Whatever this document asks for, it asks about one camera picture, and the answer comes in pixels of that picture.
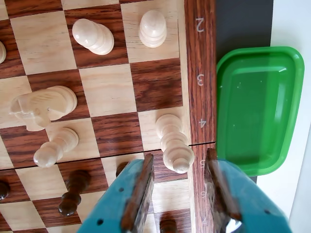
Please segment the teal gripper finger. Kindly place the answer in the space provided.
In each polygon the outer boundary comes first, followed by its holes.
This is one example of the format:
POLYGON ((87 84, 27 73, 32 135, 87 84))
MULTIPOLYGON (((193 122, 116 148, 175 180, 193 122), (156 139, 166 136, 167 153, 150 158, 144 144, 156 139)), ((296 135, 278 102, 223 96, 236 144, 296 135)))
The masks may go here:
POLYGON ((235 164, 208 148, 205 189, 216 233, 290 233, 277 205, 235 164))
POLYGON ((99 199, 79 233, 141 233, 154 188, 154 156, 130 161, 99 199))

